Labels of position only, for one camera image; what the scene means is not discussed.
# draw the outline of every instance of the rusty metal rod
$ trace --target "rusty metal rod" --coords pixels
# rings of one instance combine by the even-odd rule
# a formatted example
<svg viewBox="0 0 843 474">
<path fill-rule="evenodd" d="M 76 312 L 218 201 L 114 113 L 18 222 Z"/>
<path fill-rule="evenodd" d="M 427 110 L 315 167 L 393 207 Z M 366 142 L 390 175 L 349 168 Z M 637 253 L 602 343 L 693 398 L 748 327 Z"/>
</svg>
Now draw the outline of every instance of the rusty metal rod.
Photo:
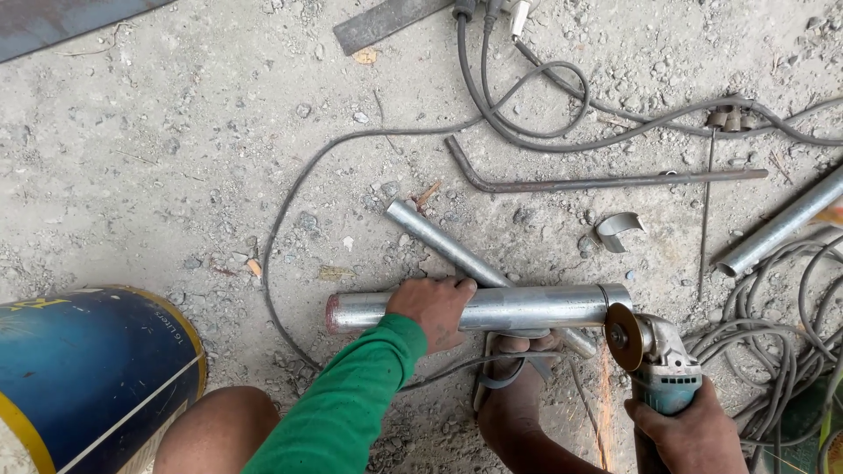
<svg viewBox="0 0 843 474">
<path fill-rule="evenodd" d="M 711 181 L 755 180 L 766 178 L 767 170 L 713 171 L 711 173 L 689 173 L 677 175 L 624 176 L 619 178 L 587 178 L 582 180 L 559 181 L 520 181 L 491 183 L 480 176 L 471 166 L 465 152 L 459 146 L 454 135 L 445 138 L 445 144 L 451 155 L 463 171 L 465 178 L 475 188 L 483 192 L 537 192 L 537 191 L 575 191 L 580 189 L 598 189 L 606 187 L 678 185 L 687 183 L 707 183 Z"/>
</svg>

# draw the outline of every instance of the hand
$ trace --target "hand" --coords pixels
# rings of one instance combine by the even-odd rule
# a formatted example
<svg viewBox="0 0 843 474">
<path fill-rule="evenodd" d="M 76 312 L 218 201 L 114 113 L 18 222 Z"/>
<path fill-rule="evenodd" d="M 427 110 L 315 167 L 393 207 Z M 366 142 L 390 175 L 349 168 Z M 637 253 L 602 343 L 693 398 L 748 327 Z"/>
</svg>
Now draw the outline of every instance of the hand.
<svg viewBox="0 0 843 474">
<path fill-rule="evenodd" d="M 476 291 L 477 282 L 471 278 L 459 283 L 456 277 L 405 280 L 389 298 L 386 312 L 418 323 L 427 336 L 428 354 L 447 351 L 465 341 L 465 334 L 457 331 L 459 318 Z"/>
<path fill-rule="evenodd" d="M 626 413 L 649 436 L 672 474 L 747 472 L 738 427 L 717 401 L 714 384 L 703 375 L 690 406 L 665 417 L 640 401 L 624 402 Z"/>
</svg>

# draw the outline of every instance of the leg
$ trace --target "leg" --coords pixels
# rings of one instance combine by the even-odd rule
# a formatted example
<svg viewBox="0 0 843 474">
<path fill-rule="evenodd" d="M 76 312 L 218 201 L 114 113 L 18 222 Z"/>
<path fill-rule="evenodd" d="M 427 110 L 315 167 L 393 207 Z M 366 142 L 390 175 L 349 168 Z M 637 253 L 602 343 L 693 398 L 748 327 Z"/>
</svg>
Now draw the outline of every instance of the leg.
<svg viewBox="0 0 843 474">
<path fill-rule="evenodd" d="M 169 427 L 155 454 L 153 474 L 236 474 L 279 419 L 260 389 L 214 390 Z"/>
<path fill-rule="evenodd" d="M 498 339 L 498 352 L 544 351 L 558 340 L 553 335 L 537 340 L 506 337 Z M 495 363 L 495 378 L 514 371 L 514 359 Z M 539 394 L 545 381 L 525 364 L 521 375 L 510 385 L 491 391 L 477 417 L 480 432 L 489 448 L 513 474 L 598 474 L 602 469 L 583 461 L 548 438 L 539 425 Z"/>
</svg>

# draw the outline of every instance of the angle grinder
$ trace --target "angle grinder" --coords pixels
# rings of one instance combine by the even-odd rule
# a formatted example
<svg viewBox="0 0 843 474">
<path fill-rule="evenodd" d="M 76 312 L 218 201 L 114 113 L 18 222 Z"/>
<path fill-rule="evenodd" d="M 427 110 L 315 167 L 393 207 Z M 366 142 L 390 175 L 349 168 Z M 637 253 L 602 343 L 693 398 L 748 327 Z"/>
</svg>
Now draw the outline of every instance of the angle grinder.
<svg viewBox="0 0 843 474">
<path fill-rule="evenodd" d="M 702 385 L 702 367 L 685 351 L 679 332 L 668 320 L 633 314 L 623 304 L 609 307 L 606 343 L 632 381 L 632 398 L 665 416 L 684 410 Z M 635 427 L 638 474 L 669 474 L 656 444 Z"/>
</svg>

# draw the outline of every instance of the curved metal scrap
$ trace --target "curved metal scrap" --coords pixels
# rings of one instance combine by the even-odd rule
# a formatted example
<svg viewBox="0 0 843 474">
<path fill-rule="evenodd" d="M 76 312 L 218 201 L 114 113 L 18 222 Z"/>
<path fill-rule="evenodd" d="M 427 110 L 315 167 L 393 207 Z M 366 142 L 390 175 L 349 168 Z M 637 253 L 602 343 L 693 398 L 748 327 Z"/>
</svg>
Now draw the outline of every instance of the curved metal scrap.
<svg viewBox="0 0 843 474">
<path fill-rule="evenodd" d="M 618 234 L 629 229 L 639 229 L 647 232 L 644 225 L 638 220 L 636 213 L 620 213 L 606 218 L 597 226 L 597 235 L 606 246 L 606 250 L 620 254 L 626 252 L 626 247 L 621 244 Z"/>
</svg>

